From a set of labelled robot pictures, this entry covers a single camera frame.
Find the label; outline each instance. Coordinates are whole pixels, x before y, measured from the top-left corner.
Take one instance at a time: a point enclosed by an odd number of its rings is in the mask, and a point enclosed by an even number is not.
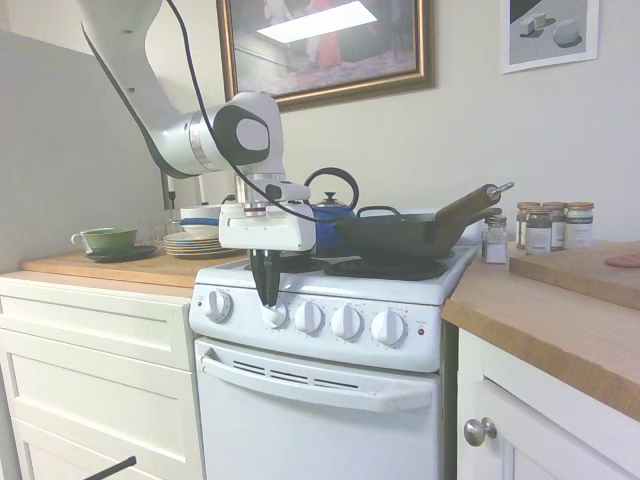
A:
[[[487,245],[487,263],[507,263],[507,247],[502,243]]]
[[[593,247],[593,223],[567,223],[565,248]]]
[[[564,222],[555,222],[551,224],[551,248],[564,247],[564,232]]]
[[[527,255],[551,253],[551,228],[527,228]]]

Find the salt shaker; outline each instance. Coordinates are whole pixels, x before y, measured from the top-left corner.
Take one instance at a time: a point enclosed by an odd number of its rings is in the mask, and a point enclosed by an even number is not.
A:
[[[493,215],[487,219],[483,251],[486,263],[507,263],[507,217]]]

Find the oven vent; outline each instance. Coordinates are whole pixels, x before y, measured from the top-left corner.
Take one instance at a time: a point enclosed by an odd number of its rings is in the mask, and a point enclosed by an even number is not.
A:
[[[233,368],[237,368],[239,370],[244,370],[245,372],[255,373],[257,375],[265,376],[264,368],[258,367],[257,365],[251,365],[249,363],[238,362],[237,360],[234,360]]]
[[[357,390],[358,386],[357,385],[350,385],[348,383],[340,383],[340,382],[331,382],[329,380],[321,380],[319,378],[316,378],[313,381],[313,384],[316,387],[326,387],[326,388],[340,388],[340,389],[344,389],[344,390]]]
[[[285,382],[301,383],[304,385],[314,385],[323,388],[337,388],[341,390],[358,390],[360,387],[351,383],[336,382],[333,380],[325,380],[321,378],[312,378],[297,373],[285,372],[283,370],[273,370],[258,365],[252,365],[246,362],[233,361],[233,367],[244,372],[261,375],[263,377],[271,377]]]
[[[278,370],[271,370],[269,375],[271,378],[277,378],[278,380],[284,380],[286,382],[294,383],[309,383],[309,377],[303,375],[295,375],[293,373],[280,372]]]

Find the framed print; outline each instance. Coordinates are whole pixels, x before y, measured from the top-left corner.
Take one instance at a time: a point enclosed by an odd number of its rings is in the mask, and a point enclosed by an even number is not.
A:
[[[501,0],[502,73],[598,57],[599,0]]]
[[[227,100],[281,110],[434,86],[433,0],[217,0]]]

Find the silver knob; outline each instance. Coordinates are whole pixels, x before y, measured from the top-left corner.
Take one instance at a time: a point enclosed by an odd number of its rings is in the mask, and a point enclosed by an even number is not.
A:
[[[507,190],[511,190],[515,186],[515,182],[509,182],[500,187],[489,187],[487,188],[487,195],[491,200],[499,200],[502,193],[506,192]]]
[[[472,418],[464,424],[464,439],[472,447],[479,447],[485,437],[496,438],[498,431],[496,424],[490,418],[484,417],[482,422]]]

